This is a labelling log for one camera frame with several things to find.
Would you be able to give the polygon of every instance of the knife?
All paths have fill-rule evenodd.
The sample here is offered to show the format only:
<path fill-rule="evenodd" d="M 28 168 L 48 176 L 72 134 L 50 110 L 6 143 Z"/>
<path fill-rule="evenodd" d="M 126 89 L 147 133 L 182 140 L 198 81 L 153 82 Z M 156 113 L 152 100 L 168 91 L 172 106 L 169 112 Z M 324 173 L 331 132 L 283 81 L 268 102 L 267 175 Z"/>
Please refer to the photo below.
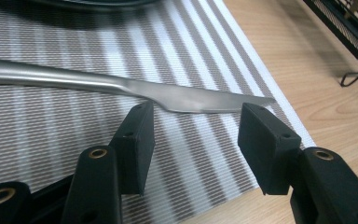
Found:
<path fill-rule="evenodd" d="M 150 99 L 179 113 L 240 112 L 243 103 L 269 105 L 273 98 L 140 81 L 0 60 L 0 84 L 98 91 Z"/>

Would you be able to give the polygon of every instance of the tabletop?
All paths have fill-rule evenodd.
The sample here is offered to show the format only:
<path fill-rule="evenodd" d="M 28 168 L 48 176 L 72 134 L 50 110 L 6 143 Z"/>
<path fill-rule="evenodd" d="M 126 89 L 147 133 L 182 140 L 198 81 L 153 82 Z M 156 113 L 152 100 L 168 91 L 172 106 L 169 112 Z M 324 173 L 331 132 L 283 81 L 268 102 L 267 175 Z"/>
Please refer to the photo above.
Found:
<path fill-rule="evenodd" d="M 358 82 L 340 77 L 358 62 L 301 0 L 225 1 L 315 144 L 358 175 Z M 185 223 L 294 223 L 288 196 L 254 189 Z"/>

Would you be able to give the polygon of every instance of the light wood surface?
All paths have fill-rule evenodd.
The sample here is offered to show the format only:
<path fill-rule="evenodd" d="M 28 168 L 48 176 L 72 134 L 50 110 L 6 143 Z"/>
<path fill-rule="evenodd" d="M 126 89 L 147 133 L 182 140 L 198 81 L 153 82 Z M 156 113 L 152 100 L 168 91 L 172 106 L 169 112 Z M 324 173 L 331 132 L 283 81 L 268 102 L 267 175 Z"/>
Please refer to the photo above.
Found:
<path fill-rule="evenodd" d="M 225 3 L 316 145 L 358 175 L 358 82 L 338 85 L 358 61 L 301 0 Z M 289 200 L 254 189 L 185 223 L 294 223 Z"/>

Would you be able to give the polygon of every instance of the placemat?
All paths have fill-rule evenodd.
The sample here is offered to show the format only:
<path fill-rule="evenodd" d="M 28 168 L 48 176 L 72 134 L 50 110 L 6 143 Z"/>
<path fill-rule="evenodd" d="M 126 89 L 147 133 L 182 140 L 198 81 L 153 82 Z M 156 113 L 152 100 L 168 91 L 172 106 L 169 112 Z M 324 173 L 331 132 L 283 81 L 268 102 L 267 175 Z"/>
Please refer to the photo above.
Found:
<path fill-rule="evenodd" d="M 0 59 L 274 97 L 268 109 L 301 135 L 303 147 L 314 145 L 223 1 L 166 0 L 97 15 L 0 1 Z M 109 143 L 140 102 L 0 86 L 0 182 L 23 181 L 35 191 L 68 176 L 79 153 Z M 256 188 L 237 147 L 239 120 L 155 106 L 145 196 L 123 196 L 124 222 L 178 222 Z"/>

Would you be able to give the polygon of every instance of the black wire rack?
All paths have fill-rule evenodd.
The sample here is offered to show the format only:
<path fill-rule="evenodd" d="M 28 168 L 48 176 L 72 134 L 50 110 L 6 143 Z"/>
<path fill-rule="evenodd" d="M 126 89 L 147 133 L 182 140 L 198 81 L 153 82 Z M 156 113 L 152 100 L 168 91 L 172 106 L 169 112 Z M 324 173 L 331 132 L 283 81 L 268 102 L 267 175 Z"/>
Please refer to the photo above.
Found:
<path fill-rule="evenodd" d="M 358 0 L 304 0 L 310 9 L 358 60 Z M 358 80 L 358 72 L 346 73 L 340 82 L 348 87 Z"/>

